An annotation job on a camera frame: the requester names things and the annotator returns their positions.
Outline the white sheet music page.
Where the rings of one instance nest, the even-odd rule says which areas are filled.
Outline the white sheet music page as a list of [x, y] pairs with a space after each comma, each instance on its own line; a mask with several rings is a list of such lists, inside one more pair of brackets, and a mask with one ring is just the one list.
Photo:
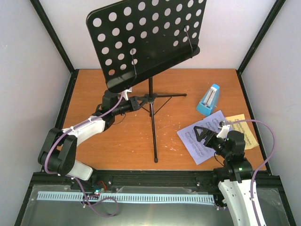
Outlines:
[[198, 142], [194, 131], [195, 126], [208, 128], [216, 133], [219, 133], [219, 122], [225, 121], [225, 117], [221, 110], [205, 117], [203, 120], [193, 123], [177, 132], [181, 141], [184, 143], [189, 154], [193, 158], [194, 162], [199, 165], [209, 158], [214, 156], [214, 150], [204, 146], [204, 140]]

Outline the blue metronome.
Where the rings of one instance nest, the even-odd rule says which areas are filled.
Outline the blue metronome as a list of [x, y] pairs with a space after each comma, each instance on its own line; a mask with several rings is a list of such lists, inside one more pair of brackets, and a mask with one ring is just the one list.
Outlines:
[[196, 110], [204, 116], [211, 115], [217, 107], [219, 95], [220, 87], [213, 84], [198, 103]]

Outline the yellow sheet music page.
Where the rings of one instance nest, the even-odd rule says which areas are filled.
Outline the yellow sheet music page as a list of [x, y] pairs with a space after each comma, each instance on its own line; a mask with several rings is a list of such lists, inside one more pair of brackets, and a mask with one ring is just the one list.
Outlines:
[[[239, 115], [226, 117], [225, 119], [228, 122], [241, 121], [241, 120], [245, 120], [245, 115], [239, 114]], [[239, 131], [244, 134], [244, 141], [246, 143], [245, 150], [253, 149], [259, 145], [246, 121], [234, 123], [231, 124], [230, 126], [233, 130]]]

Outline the black music stand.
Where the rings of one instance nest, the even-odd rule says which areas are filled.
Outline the black music stand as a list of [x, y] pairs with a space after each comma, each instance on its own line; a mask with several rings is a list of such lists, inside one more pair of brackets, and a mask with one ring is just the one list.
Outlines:
[[119, 94], [148, 81], [148, 113], [156, 114], [153, 77], [200, 53], [204, 0], [122, 0], [91, 11], [86, 26], [107, 90]]

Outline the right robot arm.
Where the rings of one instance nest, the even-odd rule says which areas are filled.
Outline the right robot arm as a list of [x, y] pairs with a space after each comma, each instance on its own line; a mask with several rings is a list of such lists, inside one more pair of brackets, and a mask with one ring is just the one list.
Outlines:
[[213, 170], [213, 185], [223, 195], [218, 206], [227, 206], [236, 226], [266, 225], [256, 191], [255, 175], [251, 163], [245, 157], [244, 134], [230, 130], [229, 125], [220, 132], [194, 126], [198, 142], [211, 148], [224, 159], [223, 167]]

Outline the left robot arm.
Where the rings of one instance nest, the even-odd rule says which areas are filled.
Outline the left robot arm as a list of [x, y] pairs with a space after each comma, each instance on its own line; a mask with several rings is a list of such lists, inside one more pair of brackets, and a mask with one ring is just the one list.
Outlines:
[[128, 92], [131, 90], [119, 95], [107, 90], [102, 103], [88, 119], [69, 128], [51, 129], [38, 156], [38, 163], [46, 173], [78, 178], [86, 189], [94, 189], [98, 184], [94, 168], [76, 160], [77, 147], [106, 131], [115, 122], [116, 115], [137, 111], [148, 102], [146, 97], [129, 97]]

